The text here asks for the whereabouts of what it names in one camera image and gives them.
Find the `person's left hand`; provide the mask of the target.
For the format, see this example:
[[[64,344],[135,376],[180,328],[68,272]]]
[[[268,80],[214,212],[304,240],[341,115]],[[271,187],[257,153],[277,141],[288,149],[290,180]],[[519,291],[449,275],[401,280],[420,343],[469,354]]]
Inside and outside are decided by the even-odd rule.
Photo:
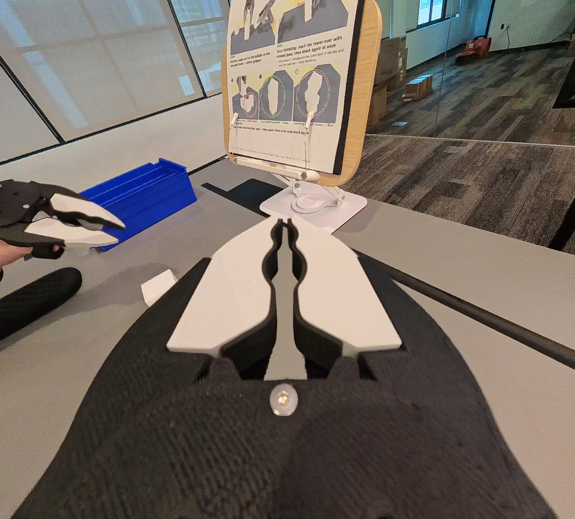
[[[24,258],[29,255],[33,248],[32,247],[17,247],[14,245],[7,244],[1,241],[0,244],[0,268],[4,269],[5,266],[10,265],[19,259]]]

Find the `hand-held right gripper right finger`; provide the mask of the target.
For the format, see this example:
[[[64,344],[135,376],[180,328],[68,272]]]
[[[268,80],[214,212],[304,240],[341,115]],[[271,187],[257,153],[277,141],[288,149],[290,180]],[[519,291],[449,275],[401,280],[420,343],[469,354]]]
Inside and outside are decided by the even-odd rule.
[[[359,255],[301,217],[287,224],[292,253],[294,343],[307,379],[325,379],[342,358],[359,365],[402,340]]]

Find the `blue plastic bin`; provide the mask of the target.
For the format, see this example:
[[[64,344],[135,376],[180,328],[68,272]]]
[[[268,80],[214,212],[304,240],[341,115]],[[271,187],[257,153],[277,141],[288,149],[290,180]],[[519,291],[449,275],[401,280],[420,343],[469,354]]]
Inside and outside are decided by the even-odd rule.
[[[186,167],[167,159],[125,172],[81,195],[123,221],[124,230],[103,228],[119,244],[197,201]]]

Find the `white document stand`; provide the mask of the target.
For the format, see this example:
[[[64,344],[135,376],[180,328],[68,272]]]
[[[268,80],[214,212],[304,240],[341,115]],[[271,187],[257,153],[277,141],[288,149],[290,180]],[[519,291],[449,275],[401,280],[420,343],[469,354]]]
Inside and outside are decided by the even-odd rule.
[[[345,192],[340,185],[357,171],[368,115],[369,105],[365,105],[361,112],[350,109],[341,175],[311,170],[307,160],[303,160],[304,166],[301,167],[283,160],[268,161],[234,154],[232,139],[238,128],[239,115],[234,113],[232,118],[224,116],[224,143],[231,162],[270,173],[287,184],[279,192],[270,194],[274,187],[269,187],[266,182],[262,185],[248,182],[246,186],[240,185],[239,193],[232,192],[231,198],[244,207],[254,207],[264,216],[284,221],[293,216],[302,216],[309,223],[333,233],[367,206],[366,198]]]

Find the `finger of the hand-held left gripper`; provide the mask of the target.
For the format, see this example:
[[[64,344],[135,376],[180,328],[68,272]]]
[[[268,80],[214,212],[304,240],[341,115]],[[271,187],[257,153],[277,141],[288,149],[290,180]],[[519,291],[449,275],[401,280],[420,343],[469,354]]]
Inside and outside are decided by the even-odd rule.
[[[65,245],[86,245],[104,247],[117,244],[119,240],[103,231],[103,224],[80,221],[80,224],[68,224],[56,218],[41,218],[26,226],[27,234],[52,237],[62,240]]]
[[[66,224],[94,224],[113,229],[125,229],[125,224],[114,214],[82,197],[55,193],[48,204],[56,218]]]

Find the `black mesh wrist rest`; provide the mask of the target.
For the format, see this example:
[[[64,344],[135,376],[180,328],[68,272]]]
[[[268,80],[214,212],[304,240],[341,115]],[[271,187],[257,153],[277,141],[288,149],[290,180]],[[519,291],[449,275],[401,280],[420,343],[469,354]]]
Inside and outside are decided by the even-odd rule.
[[[62,268],[1,298],[1,340],[70,300],[82,287],[81,272]]]

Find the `printed instruction sheet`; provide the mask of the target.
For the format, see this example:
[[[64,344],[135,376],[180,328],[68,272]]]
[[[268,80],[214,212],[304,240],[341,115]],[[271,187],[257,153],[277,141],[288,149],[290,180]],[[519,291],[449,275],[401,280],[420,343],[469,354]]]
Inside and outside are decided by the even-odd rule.
[[[231,0],[222,92],[226,148],[341,175],[366,0]]]

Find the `brown cardboard box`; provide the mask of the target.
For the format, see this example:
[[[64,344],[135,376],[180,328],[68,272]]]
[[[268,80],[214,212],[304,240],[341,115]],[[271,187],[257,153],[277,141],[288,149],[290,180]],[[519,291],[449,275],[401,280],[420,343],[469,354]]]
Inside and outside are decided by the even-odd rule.
[[[373,87],[367,117],[367,127],[371,128],[376,126],[385,117],[387,92],[388,90],[385,84]]]
[[[385,85],[388,90],[405,85],[407,55],[405,34],[382,39],[374,83]]]

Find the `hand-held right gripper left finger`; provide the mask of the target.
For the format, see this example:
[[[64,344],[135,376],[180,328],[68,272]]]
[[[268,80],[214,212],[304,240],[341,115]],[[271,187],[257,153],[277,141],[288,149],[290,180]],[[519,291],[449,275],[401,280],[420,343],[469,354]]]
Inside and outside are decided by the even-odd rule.
[[[225,357],[241,375],[266,371],[277,339],[272,280],[283,228],[267,218],[214,253],[167,342],[170,352]]]

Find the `white foam cube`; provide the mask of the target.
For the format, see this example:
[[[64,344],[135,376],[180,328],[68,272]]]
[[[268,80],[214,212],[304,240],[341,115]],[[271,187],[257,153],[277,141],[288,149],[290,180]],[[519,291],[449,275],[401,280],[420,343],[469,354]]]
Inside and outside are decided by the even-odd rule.
[[[152,307],[177,282],[174,273],[168,269],[140,285],[143,300],[147,307]]]

